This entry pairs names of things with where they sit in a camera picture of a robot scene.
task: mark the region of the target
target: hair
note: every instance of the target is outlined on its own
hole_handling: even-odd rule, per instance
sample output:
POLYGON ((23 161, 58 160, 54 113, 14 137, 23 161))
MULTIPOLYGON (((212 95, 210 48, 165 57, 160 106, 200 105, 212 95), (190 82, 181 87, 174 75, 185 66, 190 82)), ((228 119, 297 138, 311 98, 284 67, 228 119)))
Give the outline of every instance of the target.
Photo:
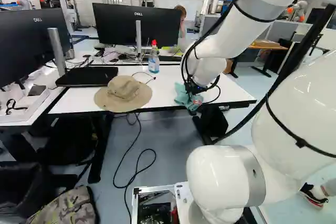
POLYGON ((184 17, 187 16, 187 11, 186 11, 186 9, 185 9, 182 5, 176 5, 176 6, 174 7, 174 9, 175 9, 175 10, 180 10, 181 13, 182 13, 181 16, 184 16, 184 17))

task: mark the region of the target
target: teal cloth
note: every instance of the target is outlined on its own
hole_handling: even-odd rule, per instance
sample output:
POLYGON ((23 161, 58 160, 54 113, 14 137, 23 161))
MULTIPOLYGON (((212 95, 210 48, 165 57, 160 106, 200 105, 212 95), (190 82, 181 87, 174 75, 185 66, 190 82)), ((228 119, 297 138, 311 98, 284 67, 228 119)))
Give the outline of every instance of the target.
POLYGON ((191 99, 189 99, 189 95, 185 91, 185 86, 180 84, 180 83, 177 83, 177 82, 175 83, 175 91, 177 93, 177 97, 174 99, 174 101, 178 105, 185 106, 190 111, 197 110, 198 107, 201 106, 201 104, 203 102, 203 97, 199 94, 190 95, 191 99))

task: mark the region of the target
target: beige hat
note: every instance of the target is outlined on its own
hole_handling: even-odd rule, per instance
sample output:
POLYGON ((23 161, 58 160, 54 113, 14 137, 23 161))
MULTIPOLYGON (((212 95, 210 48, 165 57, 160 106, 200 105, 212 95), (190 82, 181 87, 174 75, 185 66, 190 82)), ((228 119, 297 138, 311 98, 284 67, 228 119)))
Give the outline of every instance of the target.
POLYGON ((152 89, 131 76, 116 76, 94 95, 94 102, 103 110, 128 112, 148 103, 152 89))

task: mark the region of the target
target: dell monitor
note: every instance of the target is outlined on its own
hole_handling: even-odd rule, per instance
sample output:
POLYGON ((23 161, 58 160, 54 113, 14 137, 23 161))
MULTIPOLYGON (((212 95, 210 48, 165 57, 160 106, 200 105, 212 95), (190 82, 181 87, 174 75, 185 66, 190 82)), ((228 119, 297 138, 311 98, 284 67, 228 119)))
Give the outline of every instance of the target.
POLYGON ((58 29, 63 53, 69 51, 70 37, 60 8, 0 12, 0 88, 54 58, 50 27, 58 29))
POLYGON ((142 46, 156 39, 158 47, 177 44, 181 12, 175 9, 93 3, 99 41, 136 45, 135 21, 141 21, 142 46))

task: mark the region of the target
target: wooden table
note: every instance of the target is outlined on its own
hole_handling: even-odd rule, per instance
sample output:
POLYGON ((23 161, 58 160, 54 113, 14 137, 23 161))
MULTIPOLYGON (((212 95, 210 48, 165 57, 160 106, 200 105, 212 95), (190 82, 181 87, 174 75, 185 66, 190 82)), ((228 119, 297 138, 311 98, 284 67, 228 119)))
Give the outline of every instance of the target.
MULTIPOLYGON (((282 46, 248 46, 247 49, 269 49, 269 50, 288 50, 287 47, 282 47, 282 46)), ((231 71, 229 72, 229 74, 231 74, 234 78, 238 78, 238 75, 236 75, 234 72, 235 72, 235 69, 236 69, 236 66, 237 66, 237 63, 238 63, 238 58, 239 56, 235 57, 232 59, 232 66, 231 66, 231 71)), ((270 66, 270 64, 272 63, 272 57, 267 57, 265 63, 264 63, 264 67, 262 69, 259 69, 257 67, 252 67, 253 69, 257 70, 258 72, 262 73, 263 75, 267 76, 267 77, 271 77, 271 75, 269 73, 267 73, 267 69, 268 67, 270 66)))

